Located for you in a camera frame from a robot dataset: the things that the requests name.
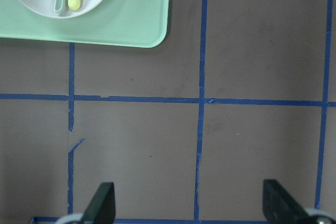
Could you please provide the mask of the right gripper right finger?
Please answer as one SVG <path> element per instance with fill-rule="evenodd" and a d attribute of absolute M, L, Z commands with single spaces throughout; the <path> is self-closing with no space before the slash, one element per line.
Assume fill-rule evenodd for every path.
<path fill-rule="evenodd" d="M 310 218 L 277 180 L 264 179 L 262 188 L 263 214 L 268 223 L 304 223 Z"/>

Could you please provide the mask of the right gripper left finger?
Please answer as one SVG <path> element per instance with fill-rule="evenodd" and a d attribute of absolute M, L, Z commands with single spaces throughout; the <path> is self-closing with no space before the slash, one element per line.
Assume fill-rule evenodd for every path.
<path fill-rule="evenodd" d="M 114 183 L 101 183 L 81 217 L 81 223 L 114 223 Z"/>

